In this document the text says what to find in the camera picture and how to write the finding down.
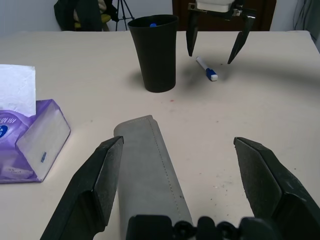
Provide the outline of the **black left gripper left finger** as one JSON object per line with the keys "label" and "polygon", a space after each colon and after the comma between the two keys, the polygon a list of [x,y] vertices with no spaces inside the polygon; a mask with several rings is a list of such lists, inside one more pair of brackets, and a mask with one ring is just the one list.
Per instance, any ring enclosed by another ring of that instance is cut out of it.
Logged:
{"label": "black left gripper left finger", "polygon": [[92,240],[109,223],[115,200],[124,138],[103,141],[76,171],[41,239]]}

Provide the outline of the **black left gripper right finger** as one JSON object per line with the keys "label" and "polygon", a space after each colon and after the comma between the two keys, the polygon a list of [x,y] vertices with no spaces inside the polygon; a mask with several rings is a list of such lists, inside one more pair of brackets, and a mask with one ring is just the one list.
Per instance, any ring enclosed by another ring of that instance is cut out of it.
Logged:
{"label": "black left gripper right finger", "polygon": [[261,143],[235,137],[233,144],[254,216],[271,219],[285,240],[318,240],[320,208],[298,178]]}

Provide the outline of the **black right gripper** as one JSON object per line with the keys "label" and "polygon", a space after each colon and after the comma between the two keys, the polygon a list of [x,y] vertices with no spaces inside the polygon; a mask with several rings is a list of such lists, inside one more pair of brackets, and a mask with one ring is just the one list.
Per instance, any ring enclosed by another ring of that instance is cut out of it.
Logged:
{"label": "black right gripper", "polygon": [[245,45],[248,35],[256,20],[257,10],[245,8],[245,0],[195,0],[195,3],[188,4],[188,22],[186,30],[187,51],[190,57],[198,35],[198,18],[200,13],[208,14],[213,17],[230,20],[232,17],[242,17],[244,19],[244,30],[237,35],[231,50],[227,64],[235,59],[242,47]]}

